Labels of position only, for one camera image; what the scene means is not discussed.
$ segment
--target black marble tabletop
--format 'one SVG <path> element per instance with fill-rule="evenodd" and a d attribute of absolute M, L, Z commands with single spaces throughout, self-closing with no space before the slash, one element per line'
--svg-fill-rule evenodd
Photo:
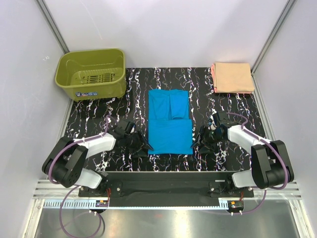
<path fill-rule="evenodd" d="M 246 116 L 246 127 L 265 136 L 254 96 L 215 94 L 210 68 L 129 68 L 127 92 L 121 99 L 74 102 L 65 135 L 82 138 L 102 132 L 107 114 L 136 123 L 147 137 L 148 91 L 181 89 L 189 92 L 193 135 L 207 125 L 212 113 L 227 111 Z M 86 160 L 85 168 L 97 171 L 240 171 L 250 168 L 250 155 L 232 142 L 220 142 L 213 154 L 149 155 L 132 159 L 123 149 L 114 149 Z"/>

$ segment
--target green laundry basket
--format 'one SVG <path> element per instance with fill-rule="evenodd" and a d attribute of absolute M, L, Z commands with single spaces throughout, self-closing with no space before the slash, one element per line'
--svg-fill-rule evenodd
<path fill-rule="evenodd" d="M 77 51 L 60 58 L 56 84 L 74 101 L 121 98 L 125 94 L 125 58 L 119 49 Z"/>

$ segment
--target reflective floor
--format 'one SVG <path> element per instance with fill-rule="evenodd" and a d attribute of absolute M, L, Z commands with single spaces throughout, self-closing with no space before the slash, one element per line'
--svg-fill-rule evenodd
<path fill-rule="evenodd" d="M 245 201 L 245 210 L 256 206 Z M 67 224 L 84 212 L 63 210 Z M 233 216 L 224 211 L 169 210 L 107 210 L 102 213 L 106 228 L 97 238 L 299 238 L 290 206 L 284 200 L 267 200 L 255 213 Z M 97 228 L 99 220 L 85 214 L 66 226 L 77 237 L 87 237 Z M 43 209 L 36 238 L 65 238 L 60 229 L 58 209 Z"/>

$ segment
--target blue cloth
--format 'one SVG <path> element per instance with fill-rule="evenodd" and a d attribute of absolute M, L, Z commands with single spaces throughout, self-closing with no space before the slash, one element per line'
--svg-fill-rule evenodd
<path fill-rule="evenodd" d="M 149 91 L 149 154 L 192 154 L 192 128 L 187 91 Z"/>

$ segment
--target beige towel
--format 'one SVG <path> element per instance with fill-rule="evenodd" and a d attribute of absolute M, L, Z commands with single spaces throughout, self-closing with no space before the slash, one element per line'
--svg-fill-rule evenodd
<path fill-rule="evenodd" d="M 248 63 L 214 63 L 211 66 L 215 93 L 252 93 L 254 91 Z"/>

